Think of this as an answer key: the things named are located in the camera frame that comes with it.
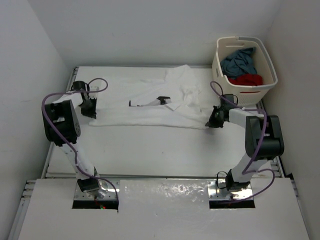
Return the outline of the white printed t shirt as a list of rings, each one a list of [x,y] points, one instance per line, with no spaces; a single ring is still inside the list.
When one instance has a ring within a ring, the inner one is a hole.
[[[201,81],[188,65],[162,77],[109,75],[97,94],[97,117],[90,126],[156,126],[203,130],[211,107],[201,101]]]

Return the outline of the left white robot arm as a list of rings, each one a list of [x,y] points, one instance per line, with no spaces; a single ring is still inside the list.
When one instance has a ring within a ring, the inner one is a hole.
[[[77,185],[83,193],[93,194],[101,186],[96,168],[85,157],[78,143],[81,127],[76,108],[88,118],[96,119],[97,97],[89,94],[89,84],[75,81],[70,91],[52,103],[42,103],[42,117],[47,139],[59,147],[68,158],[77,179]]]

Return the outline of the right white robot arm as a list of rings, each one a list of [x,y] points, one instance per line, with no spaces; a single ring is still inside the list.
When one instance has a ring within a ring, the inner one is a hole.
[[[226,190],[235,191],[246,188],[268,160],[284,153],[285,146],[279,117],[263,110],[244,109],[236,105],[233,94],[220,96],[220,105],[213,107],[205,126],[222,128],[226,122],[245,130],[245,154],[225,177]]]

